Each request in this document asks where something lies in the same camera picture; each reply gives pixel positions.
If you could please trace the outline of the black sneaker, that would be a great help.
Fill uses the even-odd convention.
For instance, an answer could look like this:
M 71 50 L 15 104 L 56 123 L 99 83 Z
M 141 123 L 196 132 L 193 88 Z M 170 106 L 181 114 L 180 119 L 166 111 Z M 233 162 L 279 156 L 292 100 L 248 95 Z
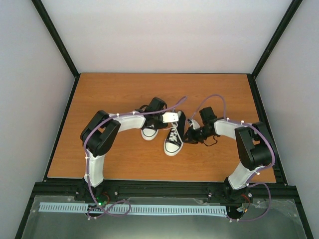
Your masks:
M 178 122 L 172 122 L 169 133 L 164 141 L 164 152 L 167 156 L 177 155 L 183 147 L 183 136 L 186 116 L 183 111 L 178 111 Z
M 153 125 L 150 125 L 141 129 L 141 135 L 144 140 L 151 141 L 157 136 L 158 131 L 159 130 L 156 129 Z

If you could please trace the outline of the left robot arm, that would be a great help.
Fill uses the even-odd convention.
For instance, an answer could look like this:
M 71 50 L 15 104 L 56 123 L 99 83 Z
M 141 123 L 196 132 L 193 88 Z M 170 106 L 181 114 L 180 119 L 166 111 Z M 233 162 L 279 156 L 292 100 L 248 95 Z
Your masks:
M 162 115 L 167 109 L 165 101 L 154 97 L 148 105 L 125 114 L 108 114 L 98 111 L 80 135 L 85 151 L 86 169 L 84 179 L 89 184 L 86 194 L 92 200 L 103 197 L 104 159 L 111 149 L 118 133 L 130 129 L 140 129 L 142 138 L 153 140 L 158 130 L 165 128 Z

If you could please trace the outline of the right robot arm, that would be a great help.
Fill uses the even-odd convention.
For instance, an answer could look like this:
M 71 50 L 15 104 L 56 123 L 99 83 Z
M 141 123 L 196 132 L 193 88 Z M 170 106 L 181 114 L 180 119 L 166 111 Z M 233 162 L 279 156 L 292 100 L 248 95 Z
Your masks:
M 183 142 L 205 143 L 209 137 L 225 136 L 236 140 L 239 164 L 223 183 L 222 197 L 233 202 L 245 191 L 250 181 L 262 170 L 275 164 L 278 152 L 263 122 L 245 123 L 218 118 L 211 107 L 199 111 L 203 126 L 191 119 Z

